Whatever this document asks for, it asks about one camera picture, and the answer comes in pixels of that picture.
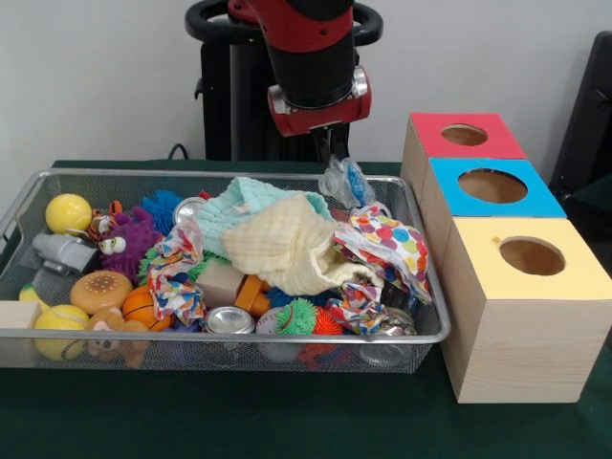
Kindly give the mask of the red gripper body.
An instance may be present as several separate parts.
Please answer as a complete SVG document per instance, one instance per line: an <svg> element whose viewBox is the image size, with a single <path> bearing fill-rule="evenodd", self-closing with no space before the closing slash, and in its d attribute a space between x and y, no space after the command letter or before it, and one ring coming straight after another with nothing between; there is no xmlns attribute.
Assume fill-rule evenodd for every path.
<svg viewBox="0 0 612 459"><path fill-rule="evenodd" d="M366 119L371 110L372 89L364 68L356 66L350 92L334 104L321 108L300 108L284 99L280 87L274 85L268 89L268 105L278 132L288 138L331 125Z"/></svg>

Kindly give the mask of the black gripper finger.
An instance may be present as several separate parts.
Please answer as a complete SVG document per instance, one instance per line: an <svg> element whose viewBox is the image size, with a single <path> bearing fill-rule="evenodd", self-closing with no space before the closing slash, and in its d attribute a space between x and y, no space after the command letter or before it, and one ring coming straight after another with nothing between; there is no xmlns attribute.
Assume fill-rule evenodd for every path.
<svg viewBox="0 0 612 459"><path fill-rule="evenodd" d="M329 128L319 128L313 131L317 157L322 164L328 164L332 155L332 133L333 131Z"/></svg>
<svg viewBox="0 0 612 459"><path fill-rule="evenodd" d="M332 154L339 161L350 156L348 149L349 132L349 124L339 124L332 128Z"/></svg>

